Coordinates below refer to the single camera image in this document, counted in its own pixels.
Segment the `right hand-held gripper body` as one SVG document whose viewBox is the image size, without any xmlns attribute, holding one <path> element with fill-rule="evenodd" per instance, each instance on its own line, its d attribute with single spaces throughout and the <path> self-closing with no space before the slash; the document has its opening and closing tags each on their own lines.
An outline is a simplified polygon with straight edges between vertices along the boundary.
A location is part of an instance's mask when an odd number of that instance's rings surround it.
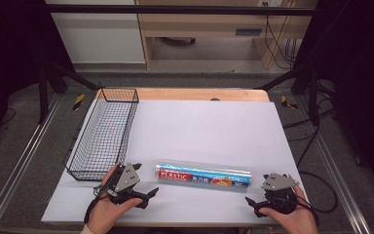
<svg viewBox="0 0 374 234">
<path fill-rule="evenodd" d="M 267 208 L 271 208 L 281 214 L 291 214 L 297 207 L 297 196 L 292 187 L 299 182 L 287 175 L 271 173 L 267 180 L 264 180 L 261 188 L 265 190 Z"/>
</svg>

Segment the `person's left hand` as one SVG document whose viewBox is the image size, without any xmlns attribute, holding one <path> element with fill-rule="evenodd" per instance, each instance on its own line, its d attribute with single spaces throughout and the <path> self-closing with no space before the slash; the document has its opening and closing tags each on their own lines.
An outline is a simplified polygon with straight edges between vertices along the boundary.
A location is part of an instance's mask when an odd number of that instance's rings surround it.
<svg viewBox="0 0 374 234">
<path fill-rule="evenodd" d="M 132 198 L 121 205 L 116 205 L 110 201 L 107 192 L 103 192 L 86 224 L 94 234 L 107 234 L 125 212 L 136 207 L 140 202 L 141 199 Z"/>
</svg>

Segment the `black frame stand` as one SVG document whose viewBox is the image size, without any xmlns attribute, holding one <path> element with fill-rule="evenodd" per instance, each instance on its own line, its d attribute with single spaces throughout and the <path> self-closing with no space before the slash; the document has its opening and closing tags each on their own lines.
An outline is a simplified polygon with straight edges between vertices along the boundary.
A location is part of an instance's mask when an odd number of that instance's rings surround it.
<svg viewBox="0 0 374 234">
<path fill-rule="evenodd" d="M 54 63 L 47 62 L 39 68 L 38 81 L 39 81 L 39 98 L 40 98 L 40 118 L 39 124 L 42 124 L 49 115 L 49 99 L 48 88 L 50 84 L 57 94 L 63 94 L 67 90 L 67 85 L 63 78 L 69 77 L 79 84 L 87 87 L 90 90 L 96 91 L 99 86 L 78 75 L 75 71 L 67 69 L 66 67 Z"/>
<path fill-rule="evenodd" d="M 295 81 L 291 87 L 291 92 L 293 94 L 301 95 L 306 89 L 309 89 L 308 117 L 312 121 L 313 125 L 318 127 L 318 74 L 311 66 L 301 65 L 299 67 L 293 68 L 280 77 L 274 79 L 273 81 L 262 85 L 261 87 L 258 87 L 258 90 L 269 91 L 276 85 L 290 78 L 295 78 Z"/>
</svg>

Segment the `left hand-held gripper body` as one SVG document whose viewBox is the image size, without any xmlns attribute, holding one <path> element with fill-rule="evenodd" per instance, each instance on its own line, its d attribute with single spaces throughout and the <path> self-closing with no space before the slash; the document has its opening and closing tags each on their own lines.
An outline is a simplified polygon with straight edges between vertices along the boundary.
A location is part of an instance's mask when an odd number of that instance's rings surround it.
<svg viewBox="0 0 374 234">
<path fill-rule="evenodd" d="M 105 182 L 110 201 L 122 204 L 133 198 L 133 188 L 139 182 L 140 178 L 131 163 L 119 165 Z"/>
</svg>

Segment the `white table mat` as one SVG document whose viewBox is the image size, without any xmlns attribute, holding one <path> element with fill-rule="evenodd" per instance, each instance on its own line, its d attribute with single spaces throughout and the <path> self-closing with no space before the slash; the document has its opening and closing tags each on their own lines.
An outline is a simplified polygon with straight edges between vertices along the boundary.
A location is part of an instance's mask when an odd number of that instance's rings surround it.
<svg viewBox="0 0 374 234">
<path fill-rule="evenodd" d="M 246 190 L 213 189 L 159 181 L 159 162 L 197 163 L 252 173 Z M 133 209 L 120 220 L 126 226 L 255 226 L 246 197 L 260 201 L 263 175 L 298 177 L 276 107 L 264 101 L 143 100 L 131 125 L 126 160 L 140 163 L 136 190 L 159 188 L 146 209 Z M 78 181 L 64 171 L 43 221 L 83 221 L 98 181 Z"/>
</svg>

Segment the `black curtain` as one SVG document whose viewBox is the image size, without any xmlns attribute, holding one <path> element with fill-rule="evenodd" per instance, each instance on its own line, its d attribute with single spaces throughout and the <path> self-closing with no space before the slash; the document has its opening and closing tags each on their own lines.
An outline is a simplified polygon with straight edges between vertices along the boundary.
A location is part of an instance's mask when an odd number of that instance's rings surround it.
<svg viewBox="0 0 374 234">
<path fill-rule="evenodd" d="M 0 125 L 10 95 L 39 81 L 42 63 L 37 53 L 73 69 L 52 15 L 34 9 L 45 4 L 46 0 L 0 0 Z"/>
<path fill-rule="evenodd" d="M 335 106 L 374 173 L 374 0 L 318 0 L 295 65 L 335 85 Z"/>
</svg>

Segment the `plastic wrap box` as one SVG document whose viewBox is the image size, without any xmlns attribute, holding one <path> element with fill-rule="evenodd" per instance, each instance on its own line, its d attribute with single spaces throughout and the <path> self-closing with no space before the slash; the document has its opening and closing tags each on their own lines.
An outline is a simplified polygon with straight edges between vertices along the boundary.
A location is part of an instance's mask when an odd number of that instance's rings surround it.
<svg viewBox="0 0 374 234">
<path fill-rule="evenodd" d="M 159 181 L 177 185 L 246 190 L 252 183 L 252 173 L 238 168 L 164 161 L 155 170 Z"/>
</svg>

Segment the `white cabinet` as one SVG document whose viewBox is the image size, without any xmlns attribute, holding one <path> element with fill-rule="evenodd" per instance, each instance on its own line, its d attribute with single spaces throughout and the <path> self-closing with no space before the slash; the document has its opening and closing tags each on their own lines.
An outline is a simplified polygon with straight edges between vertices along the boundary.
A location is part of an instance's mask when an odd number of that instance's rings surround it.
<svg viewBox="0 0 374 234">
<path fill-rule="evenodd" d="M 144 63 L 136 14 L 52 13 L 74 64 Z"/>
</svg>

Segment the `wooden table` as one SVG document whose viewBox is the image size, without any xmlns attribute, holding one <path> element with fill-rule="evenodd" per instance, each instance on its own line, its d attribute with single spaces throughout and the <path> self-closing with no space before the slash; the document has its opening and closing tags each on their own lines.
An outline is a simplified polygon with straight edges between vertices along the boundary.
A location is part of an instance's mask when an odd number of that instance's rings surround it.
<svg viewBox="0 0 374 234">
<path fill-rule="evenodd" d="M 265 91 L 252 89 L 136 88 L 136 92 L 140 100 L 270 101 Z"/>
</svg>

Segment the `metal floor rail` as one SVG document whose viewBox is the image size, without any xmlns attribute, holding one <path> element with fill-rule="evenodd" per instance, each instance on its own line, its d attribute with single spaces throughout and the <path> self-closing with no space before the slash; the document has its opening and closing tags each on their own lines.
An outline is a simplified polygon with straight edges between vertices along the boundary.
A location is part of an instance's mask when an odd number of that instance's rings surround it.
<svg viewBox="0 0 374 234">
<path fill-rule="evenodd" d="M 40 146 L 41 140 L 45 135 L 49 125 L 51 124 L 54 115 L 56 114 L 56 110 L 58 108 L 58 104 L 62 99 L 62 95 L 54 94 L 51 104 L 48 108 L 48 114 L 43 119 L 41 123 L 37 125 L 35 131 L 30 138 L 28 144 L 25 146 L 22 154 L 19 157 L 14 169 L 12 170 L 9 178 L 7 179 L 5 185 L 3 186 L 2 190 L 0 191 L 0 219 L 4 212 L 6 211 L 10 201 L 12 200 L 15 191 L 17 190 L 19 183 L 26 172 L 30 161 L 32 160 L 33 156 L 37 148 Z"/>
<path fill-rule="evenodd" d="M 330 213 L 318 213 L 320 217 L 319 230 L 323 233 L 337 234 L 371 234 L 354 195 L 337 167 L 332 154 L 321 135 L 320 128 L 308 123 L 310 131 L 314 134 L 311 138 L 310 149 L 319 159 L 320 170 L 306 168 L 303 176 L 316 177 L 318 185 L 322 186 L 325 195 L 329 194 L 333 200 L 329 204 L 333 207 Z"/>
</svg>

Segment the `black horizontal frame bar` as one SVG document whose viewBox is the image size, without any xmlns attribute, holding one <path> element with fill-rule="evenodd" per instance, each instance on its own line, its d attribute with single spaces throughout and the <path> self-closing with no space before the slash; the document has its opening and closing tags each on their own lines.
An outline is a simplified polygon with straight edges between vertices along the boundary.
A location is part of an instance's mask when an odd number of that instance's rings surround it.
<svg viewBox="0 0 374 234">
<path fill-rule="evenodd" d="M 181 14 L 238 16 L 314 16 L 316 8 L 225 7 L 225 6 L 167 6 L 167 5 L 66 5 L 49 4 L 51 13 L 83 14 Z"/>
</svg>

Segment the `person's right hand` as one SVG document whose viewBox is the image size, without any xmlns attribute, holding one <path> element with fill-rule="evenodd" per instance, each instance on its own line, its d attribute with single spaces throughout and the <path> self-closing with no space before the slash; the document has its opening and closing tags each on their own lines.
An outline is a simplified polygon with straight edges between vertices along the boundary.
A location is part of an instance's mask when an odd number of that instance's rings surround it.
<svg viewBox="0 0 374 234">
<path fill-rule="evenodd" d="M 281 214 L 271 208 L 261 208 L 259 212 L 275 220 L 287 234 L 319 234 L 315 216 L 307 209 L 304 191 L 299 185 L 292 189 L 298 196 L 299 205 L 291 214 Z"/>
</svg>

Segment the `wooden shelf unit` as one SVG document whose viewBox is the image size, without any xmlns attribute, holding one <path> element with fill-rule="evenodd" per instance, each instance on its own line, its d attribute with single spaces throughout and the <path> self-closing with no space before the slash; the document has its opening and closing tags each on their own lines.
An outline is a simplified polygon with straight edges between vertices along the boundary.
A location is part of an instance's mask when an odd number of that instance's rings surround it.
<svg viewBox="0 0 374 234">
<path fill-rule="evenodd" d="M 314 8 L 318 0 L 134 0 L 136 5 Z M 310 23 L 299 16 L 140 14 L 142 34 L 167 37 L 251 38 L 269 69 L 283 39 L 302 39 Z"/>
</svg>

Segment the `yellow black tape marker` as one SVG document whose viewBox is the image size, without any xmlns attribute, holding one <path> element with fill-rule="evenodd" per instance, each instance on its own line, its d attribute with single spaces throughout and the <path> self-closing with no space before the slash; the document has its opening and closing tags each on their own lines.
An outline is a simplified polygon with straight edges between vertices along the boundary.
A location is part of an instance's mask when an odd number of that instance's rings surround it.
<svg viewBox="0 0 374 234">
<path fill-rule="evenodd" d="M 281 96 L 281 105 L 285 106 L 285 107 L 288 107 L 288 108 L 291 108 L 291 109 L 298 109 L 299 108 L 297 104 L 289 103 L 287 101 L 286 96 Z"/>
<path fill-rule="evenodd" d="M 73 110 L 78 110 L 82 101 L 84 100 L 84 97 L 85 95 L 84 94 L 79 94 L 74 102 L 74 105 L 73 105 Z"/>
</svg>

